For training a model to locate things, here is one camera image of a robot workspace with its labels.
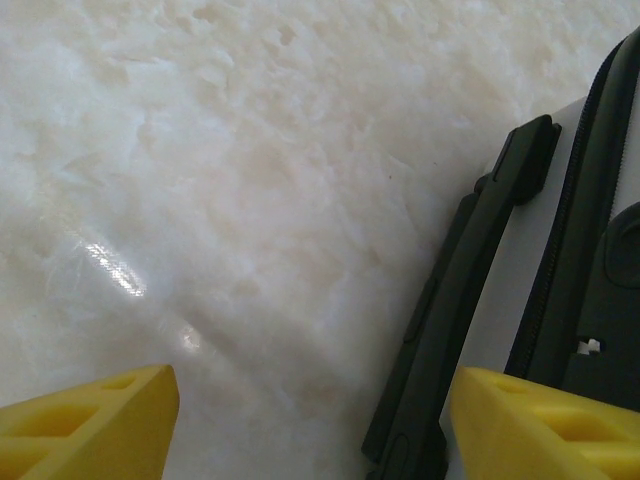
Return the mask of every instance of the suitcase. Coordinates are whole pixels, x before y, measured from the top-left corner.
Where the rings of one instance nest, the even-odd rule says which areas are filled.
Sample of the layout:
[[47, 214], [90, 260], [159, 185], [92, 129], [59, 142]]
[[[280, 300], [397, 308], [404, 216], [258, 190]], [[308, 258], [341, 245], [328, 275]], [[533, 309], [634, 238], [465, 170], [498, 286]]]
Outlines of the suitcase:
[[368, 479], [464, 478], [458, 364], [640, 411], [639, 72], [640, 29], [461, 200], [364, 439]]

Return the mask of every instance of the black suitcase handle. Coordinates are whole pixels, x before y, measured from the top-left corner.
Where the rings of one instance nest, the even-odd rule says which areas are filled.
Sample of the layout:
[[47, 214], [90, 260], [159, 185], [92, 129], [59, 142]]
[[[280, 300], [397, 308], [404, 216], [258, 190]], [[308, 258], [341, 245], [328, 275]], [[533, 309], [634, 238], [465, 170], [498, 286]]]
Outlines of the black suitcase handle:
[[362, 445], [379, 463], [367, 478], [444, 478], [438, 420], [471, 319], [511, 211], [542, 190], [559, 134], [548, 115], [513, 130], [460, 202]]

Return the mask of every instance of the white marble floor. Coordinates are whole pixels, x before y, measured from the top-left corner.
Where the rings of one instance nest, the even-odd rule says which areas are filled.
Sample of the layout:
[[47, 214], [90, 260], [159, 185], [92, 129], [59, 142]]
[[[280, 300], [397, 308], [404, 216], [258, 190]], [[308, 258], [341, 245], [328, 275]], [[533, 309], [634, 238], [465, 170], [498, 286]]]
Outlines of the white marble floor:
[[175, 366], [167, 479], [363, 478], [458, 197], [637, 0], [0, 0], [0, 404]]

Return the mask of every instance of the zipper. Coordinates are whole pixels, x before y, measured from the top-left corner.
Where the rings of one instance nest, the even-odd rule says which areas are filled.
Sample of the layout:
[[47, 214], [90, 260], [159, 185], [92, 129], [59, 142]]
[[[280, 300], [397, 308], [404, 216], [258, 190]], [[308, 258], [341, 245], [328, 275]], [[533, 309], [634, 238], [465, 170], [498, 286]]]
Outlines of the zipper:
[[536, 276], [540, 288], [530, 296], [528, 310], [533, 313], [520, 337], [528, 348], [520, 350], [525, 353], [518, 373], [555, 388], [562, 387], [569, 359], [579, 345], [576, 329], [587, 282], [617, 197], [640, 72], [640, 29], [611, 52], [601, 70], [581, 115], [553, 235], [547, 242], [549, 254]]
[[600, 66], [582, 108], [551, 233], [504, 370], [508, 375], [525, 378], [529, 371], [529, 365], [531, 364], [546, 312], [551, 284], [558, 262], [558, 253], [567, 229], [568, 213], [573, 203], [575, 187], [578, 183], [587, 141], [591, 134], [598, 103], [602, 97], [609, 70], [621, 45], [622, 42], [611, 51]]

